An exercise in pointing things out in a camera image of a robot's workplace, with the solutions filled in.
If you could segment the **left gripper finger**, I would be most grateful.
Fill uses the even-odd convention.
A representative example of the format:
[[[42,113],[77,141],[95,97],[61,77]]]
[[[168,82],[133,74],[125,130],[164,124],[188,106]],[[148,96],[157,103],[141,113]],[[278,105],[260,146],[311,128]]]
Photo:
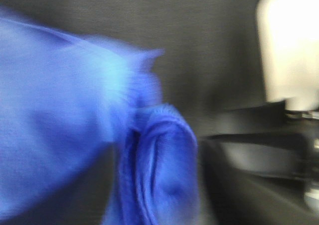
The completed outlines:
[[[207,136],[199,154],[219,225],[314,223],[312,133]]]

